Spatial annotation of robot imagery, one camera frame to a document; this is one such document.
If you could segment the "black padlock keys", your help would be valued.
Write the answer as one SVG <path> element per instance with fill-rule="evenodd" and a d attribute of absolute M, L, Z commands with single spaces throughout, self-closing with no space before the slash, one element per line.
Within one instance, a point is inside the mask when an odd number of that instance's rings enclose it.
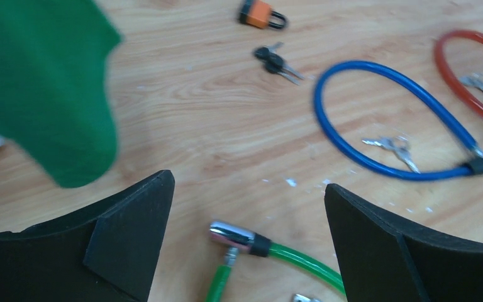
<path fill-rule="evenodd" d="M 282 42 L 273 45 L 263 45 L 253 50 L 253 56 L 261 61 L 264 69 L 270 74 L 278 74 L 288 81 L 299 85 L 299 80 L 305 80 L 305 77 L 295 69 L 293 69 L 286 60 L 277 53 L 277 49 L 283 46 Z"/>

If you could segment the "orange black padlock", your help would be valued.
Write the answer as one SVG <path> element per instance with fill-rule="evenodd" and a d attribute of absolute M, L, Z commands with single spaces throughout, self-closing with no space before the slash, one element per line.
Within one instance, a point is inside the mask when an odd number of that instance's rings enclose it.
<path fill-rule="evenodd" d="M 283 30 L 288 26 L 288 20 L 283 14 L 273 10 L 270 4 L 259 0 L 242 1 L 237 19 L 240 24 L 259 29 Z"/>

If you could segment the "small silver cable keys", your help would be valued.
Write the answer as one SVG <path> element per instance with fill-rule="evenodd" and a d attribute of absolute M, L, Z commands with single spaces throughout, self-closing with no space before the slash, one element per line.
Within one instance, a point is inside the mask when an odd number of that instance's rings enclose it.
<path fill-rule="evenodd" d="M 294 294 L 291 301 L 292 302 L 321 302 L 320 300 L 314 297 L 309 297 L 302 294 Z"/>

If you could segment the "red lock silver keys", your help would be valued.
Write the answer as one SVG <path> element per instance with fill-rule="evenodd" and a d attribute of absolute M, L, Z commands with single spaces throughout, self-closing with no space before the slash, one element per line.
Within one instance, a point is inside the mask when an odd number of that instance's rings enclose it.
<path fill-rule="evenodd" d="M 467 87 L 473 87 L 480 90 L 483 93 L 483 75 L 478 73 L 472 73 L 459 78 L 459 82 Z"/>

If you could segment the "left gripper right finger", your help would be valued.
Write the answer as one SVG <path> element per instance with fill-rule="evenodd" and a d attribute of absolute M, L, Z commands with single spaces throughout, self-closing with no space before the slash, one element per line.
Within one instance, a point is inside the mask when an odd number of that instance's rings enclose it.
<path fill-rule="evenodd" d="M 420 225 L 338 184 L 325 209 L 349 301 L 483 301 L 483 243 Z"/>

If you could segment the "blue lock silver keys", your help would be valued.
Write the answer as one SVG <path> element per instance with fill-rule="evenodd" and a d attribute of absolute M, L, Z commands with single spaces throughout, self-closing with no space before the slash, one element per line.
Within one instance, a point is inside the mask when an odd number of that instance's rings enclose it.
<path fill-rule="evenodd" d="M 407 138 L 396 137 L 379 137 L 376 139 L 363 138 L 362 142 L 367 145 L 373 145 L 385 150 L 393 152 L 396 157 L 404 162 L 408 168 L 414 173 L 420 173 L 417 165 L 413 162 L 410 154 L 410 143 Z"/>

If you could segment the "blue cable lock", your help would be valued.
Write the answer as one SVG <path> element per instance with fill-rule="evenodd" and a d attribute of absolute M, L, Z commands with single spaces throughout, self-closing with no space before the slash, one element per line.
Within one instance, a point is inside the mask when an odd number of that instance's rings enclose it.
<path fill-rule="evenodd" d="M 457 139 L 460 140 L 462 145 L 474 155 L 474 158 L 464 162 L 458 167 L 454 167 L 453 169 L 416 173 L 388 167 L 367 157 L 353 148 L 340 136 L 338 131 L 330 123 L 326 115 L 323 102 L 323 93 L 327 81 L 330 80 L 331 76 L 346 70 L 363 70 L 373 72 L 380 76 L 386 77 L 407 89 L 420 101 L 427 105 L 427 107 L 429 107 L 434 114 L 437 115 L 438 119 L 445 124 L 445 126 L 454 134 Z M 479 148 L 479 145 L 473 136 L 427 90 L 422 88 L 419 84 L 415 83 L 404 74 L 390 67 L 364 60 L 349 60 L 340 62 L 324 71 L 317 80 L 313 94 L 313 105 L 317 121 L 330 142 L 342 154 L 346 155 L 349 159 L 370 171 L 388 177 L 414 182 L 440 181 L 456 177 L 470 177 L 483 174 L 483 152 Z"/>

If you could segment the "red cable lock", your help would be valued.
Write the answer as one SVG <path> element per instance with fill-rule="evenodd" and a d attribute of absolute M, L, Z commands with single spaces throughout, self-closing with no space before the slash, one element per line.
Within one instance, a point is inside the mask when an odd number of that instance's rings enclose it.
<path fill-rule="evenodd" d="M 453 30 L 446 32 L 439 39 L 437 39 L 433 50 L 433 58 L 441 78 L 445 81 L 454 95 L 459 98 L 459 100 L 465 103 L 481 118 L 483 118 L 483 103 L 479 101 L 471 92 L 469 92 L 467 86 L 464 86 L 459 82 L 459 78 L 451 69 L 445 56 L 445 44 L 453 38 L 472 40 L 483 45 L 483 33 L 474 30 Z"/>

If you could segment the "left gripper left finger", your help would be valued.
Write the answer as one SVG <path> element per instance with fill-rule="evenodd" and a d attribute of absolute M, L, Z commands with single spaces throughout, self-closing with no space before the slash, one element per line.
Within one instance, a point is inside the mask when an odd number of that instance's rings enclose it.
<path fill-rule="evenodd" d="M 174 195 L 171 171 L 21 232 L 0 233 L 0 301 L 147 301 Z"/>

